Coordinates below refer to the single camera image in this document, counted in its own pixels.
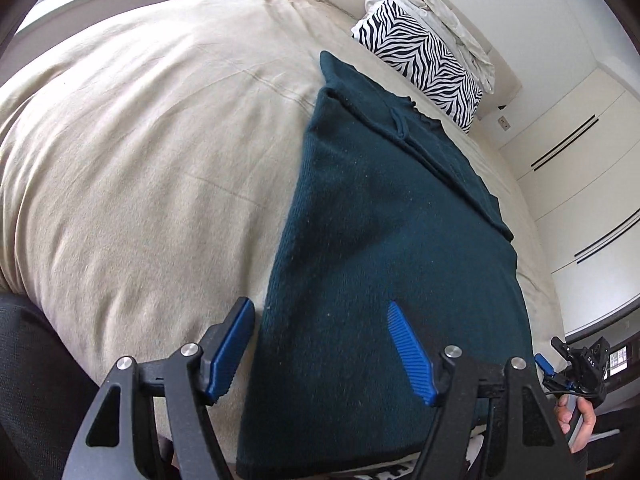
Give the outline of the person's right hand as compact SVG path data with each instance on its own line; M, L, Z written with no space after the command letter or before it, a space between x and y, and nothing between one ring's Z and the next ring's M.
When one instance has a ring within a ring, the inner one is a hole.
M554 414L562 433L568 437L570 452L582 451L596 426L597 415L592 403L582 396L564 394L556 401Z

